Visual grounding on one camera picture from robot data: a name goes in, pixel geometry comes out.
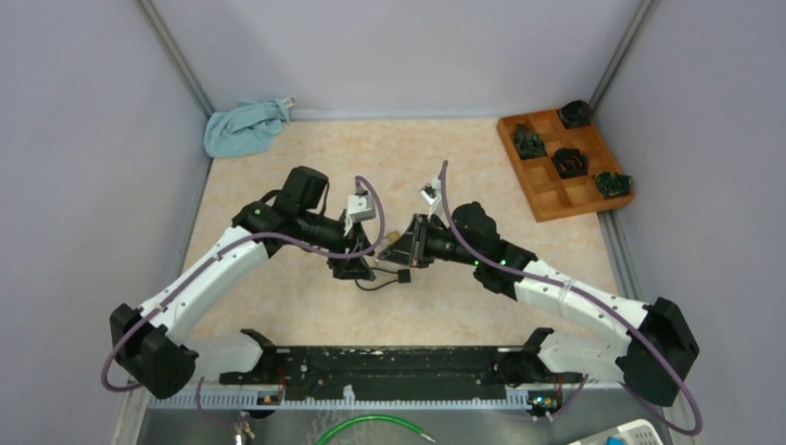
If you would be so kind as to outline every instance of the towel tag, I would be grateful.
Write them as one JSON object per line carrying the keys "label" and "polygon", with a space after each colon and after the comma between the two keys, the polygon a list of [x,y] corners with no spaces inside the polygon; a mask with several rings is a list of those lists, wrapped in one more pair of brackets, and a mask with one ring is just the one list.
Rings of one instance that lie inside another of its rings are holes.
{"label": "towel tag", "polygon": [[281,101],[281,104],[286,108],[292,108],[298,104],[298,100],[293,95]]}

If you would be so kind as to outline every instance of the wooden block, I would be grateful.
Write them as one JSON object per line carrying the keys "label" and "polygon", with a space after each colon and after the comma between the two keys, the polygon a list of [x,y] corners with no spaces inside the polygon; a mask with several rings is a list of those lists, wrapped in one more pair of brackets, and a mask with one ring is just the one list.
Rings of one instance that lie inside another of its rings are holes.
{"label": "wooden block", "polygon": [[[547,158],[521,160],[513,145],[517,124],[528,131],[540,133],[546,146]],[[513,170],[529,201],[529,207],[539,222],[566,218],[603,210],[625,207],[635,196],[633,191],[624,197],[606,199],[595,186],[592,176],[600,172],[622,173],[608,146],[594,125],[565,129],[556,109],[517,114],[501,118],[497,131],[511,160]],[[561,179],[551,156],[562,147],[578,148],[589,159],[589,174]]]}

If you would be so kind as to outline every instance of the table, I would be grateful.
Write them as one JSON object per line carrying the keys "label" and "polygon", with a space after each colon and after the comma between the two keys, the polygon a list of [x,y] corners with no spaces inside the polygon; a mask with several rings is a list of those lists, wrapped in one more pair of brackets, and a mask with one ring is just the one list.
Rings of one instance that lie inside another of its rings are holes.
{"label": "table", "polygon": [[[280,188],[293,167],[328,175],[327,215],[334,218],[354,191],[354,175],[365,176],[383,201],[387,230],[403,232],[413,213],[427,212],[419,189],[448,159],[453,208],[480,202],[503,238],[581,281],[616,292],[598,218],[535,222],[495,126],[493,119],[289,123],[267,153],[215,159],[186,267],[243,206]],[[377,227],[376,221],[365,223],[370,238]],[[292,346],[519,345],[541,326],[589,334],[556,314],[488,292],[465,265],[436,261],[412,270],[410,284],[369,293],[333,279],[325,258],[284,247],[219,301],[194,337],[247,327]]]}

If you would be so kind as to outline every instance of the light blue cloth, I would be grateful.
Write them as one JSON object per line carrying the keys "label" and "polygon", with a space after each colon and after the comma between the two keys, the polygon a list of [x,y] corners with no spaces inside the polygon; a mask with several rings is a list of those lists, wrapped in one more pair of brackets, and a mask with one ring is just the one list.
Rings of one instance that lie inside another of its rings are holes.
{"label": "light blue cloth", "polygon": [[212,158],[230,158],[270,149],[273,139],[289,122],[289,108],[281,99],[240,102],[227,113],[213,113],[205,129],[205,151]]}

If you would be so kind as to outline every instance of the gray floor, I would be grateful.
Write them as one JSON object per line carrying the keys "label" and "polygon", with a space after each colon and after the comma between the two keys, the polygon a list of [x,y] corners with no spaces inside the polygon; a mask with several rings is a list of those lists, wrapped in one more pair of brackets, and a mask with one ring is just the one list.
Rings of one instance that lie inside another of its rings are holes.
{"label": "gray floor", "polygon": [[[255,421],[253,445],[313,445],[338,422],[365,412],[302,411],[274,413]],[[568,411],[553,423],[533,424],[522,413],[511,411],[393,411],[410,420],[439,444],[566,444],[606,428],[638,418],[649,419],[669,445],[666,429],[657,424],[625,391],[586,390]],[[215,412],[230,420],[237,413]],[[148,410],[138,445],[235,444],[234,431],[214,426],[196,410]],[[407,429],[369,422],[342,432],[330,445],[404,445],[429,442]]]}

